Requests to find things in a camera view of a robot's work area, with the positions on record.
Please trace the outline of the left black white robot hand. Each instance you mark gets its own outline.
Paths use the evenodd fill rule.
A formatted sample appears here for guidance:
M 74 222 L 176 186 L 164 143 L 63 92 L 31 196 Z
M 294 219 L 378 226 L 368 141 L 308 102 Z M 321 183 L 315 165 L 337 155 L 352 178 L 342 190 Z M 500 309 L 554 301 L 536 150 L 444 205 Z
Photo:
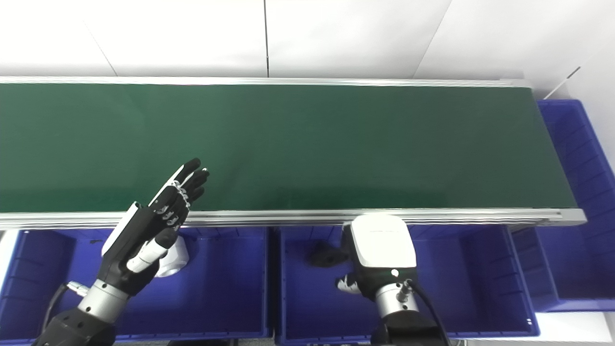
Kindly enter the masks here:
M 186 162 L 149 204 L 129 207 L 103 246 L 96 285 L 134 297 L 151 283 L 193 202 L 204 194 L 209 171 L 200 165 L 198 158 Z

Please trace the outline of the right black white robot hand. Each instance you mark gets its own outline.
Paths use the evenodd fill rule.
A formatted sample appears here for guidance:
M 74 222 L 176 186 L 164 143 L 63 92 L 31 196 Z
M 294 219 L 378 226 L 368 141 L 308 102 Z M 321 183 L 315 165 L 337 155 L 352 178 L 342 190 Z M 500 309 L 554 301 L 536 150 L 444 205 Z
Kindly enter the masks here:
M 413 240 L 407 224 L 396 215 L 363 214 L 345 222 L 340 245 L 352 264 L 352 271 L 335 281 L 342 292 L 375 301 L 387 285 L 418 281 Z

